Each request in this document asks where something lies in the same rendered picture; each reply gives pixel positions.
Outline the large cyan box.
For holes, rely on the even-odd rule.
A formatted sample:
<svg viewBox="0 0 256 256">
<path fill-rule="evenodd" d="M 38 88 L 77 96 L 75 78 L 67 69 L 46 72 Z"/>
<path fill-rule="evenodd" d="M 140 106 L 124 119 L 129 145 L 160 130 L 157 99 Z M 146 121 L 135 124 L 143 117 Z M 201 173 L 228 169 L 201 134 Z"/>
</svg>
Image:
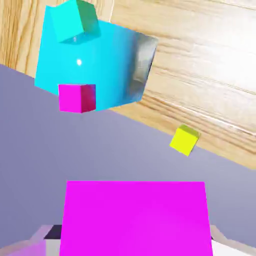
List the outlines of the large cyan box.
<svg viewBox="0 0 256 256">
<path fill-rule="evenodd" d="M 35 86 L 59 97 L 58 85 L 95 85 L 92 111 L 140 101 L 158 40 L 100 20 L 99 37 L 81 44 L 60 43 L 50 8 L 45 8 Z"/>
</svg>

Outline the small teal cube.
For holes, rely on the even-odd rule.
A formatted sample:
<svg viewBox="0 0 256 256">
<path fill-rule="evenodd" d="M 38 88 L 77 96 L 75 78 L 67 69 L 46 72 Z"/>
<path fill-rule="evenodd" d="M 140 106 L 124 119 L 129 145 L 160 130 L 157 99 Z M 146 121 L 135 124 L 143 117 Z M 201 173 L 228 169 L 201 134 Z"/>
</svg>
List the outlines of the small teal cube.
<svg viewBox="0 0 256 256">
<path fill-rule="evenodd" d="M 67 0 L 50 8 L 57 42 L 78 45 L 101 35 L 93 4 L 84 0 Z"/>
</svg>

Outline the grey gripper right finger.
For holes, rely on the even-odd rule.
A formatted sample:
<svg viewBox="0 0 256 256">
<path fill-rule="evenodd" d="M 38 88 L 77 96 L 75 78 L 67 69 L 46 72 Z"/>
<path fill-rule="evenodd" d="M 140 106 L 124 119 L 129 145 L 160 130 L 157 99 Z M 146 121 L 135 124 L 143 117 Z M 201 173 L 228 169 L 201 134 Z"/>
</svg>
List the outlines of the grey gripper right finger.
<svg viewBox="0 0 256 256">
<path fill-rule="evenodd" d="M 256 256 L 256 248 L 228 239 L 213 224 L 210 225 L 213 256 Z"/>
</svg>

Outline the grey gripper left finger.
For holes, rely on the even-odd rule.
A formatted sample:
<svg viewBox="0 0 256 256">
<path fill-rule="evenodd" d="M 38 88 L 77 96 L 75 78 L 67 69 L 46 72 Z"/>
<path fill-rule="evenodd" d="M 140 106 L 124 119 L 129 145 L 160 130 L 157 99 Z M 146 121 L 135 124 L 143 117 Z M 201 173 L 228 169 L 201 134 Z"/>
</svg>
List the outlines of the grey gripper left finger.
<svg viewBox="0 0 256 256">
<path fill-rule="evenodd" d="M 28 240 L 0 248 L 0 256 L 60 256 L 61 224 L 42 225 Z"/>
</svg>

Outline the small yellow cube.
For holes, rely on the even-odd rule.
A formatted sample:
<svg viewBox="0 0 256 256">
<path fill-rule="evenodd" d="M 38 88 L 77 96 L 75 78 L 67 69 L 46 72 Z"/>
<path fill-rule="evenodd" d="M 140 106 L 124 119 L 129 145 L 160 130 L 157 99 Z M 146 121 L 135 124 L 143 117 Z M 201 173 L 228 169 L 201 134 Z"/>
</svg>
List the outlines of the small yellow cube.
<svg viewBox="0 0 256 256">
<path fill-rule="evenodd" d="M 182 124 L 177 128 L 169 146 L 176 151 L 189 156 L 196 145 L 200 133 L 193 128 Z"/>
</svg>

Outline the small magenta cube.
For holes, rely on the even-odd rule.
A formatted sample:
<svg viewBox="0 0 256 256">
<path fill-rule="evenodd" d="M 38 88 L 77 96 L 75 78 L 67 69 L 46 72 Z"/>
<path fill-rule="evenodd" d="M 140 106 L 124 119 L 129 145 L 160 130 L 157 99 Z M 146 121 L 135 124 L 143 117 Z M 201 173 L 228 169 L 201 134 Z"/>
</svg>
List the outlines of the small magenta cube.
<svg viewBox="0 0 256 256">
<path fill-rule="evenodd" d="M 59 256 L 213 256 L 202 181 L 68 181 Z"/>
<path fill-rule="evenodd" d="M 69 113 L 85 113 L 96 109 L 95 84 L 59 84 L 59 110 Z"/>
</svg>

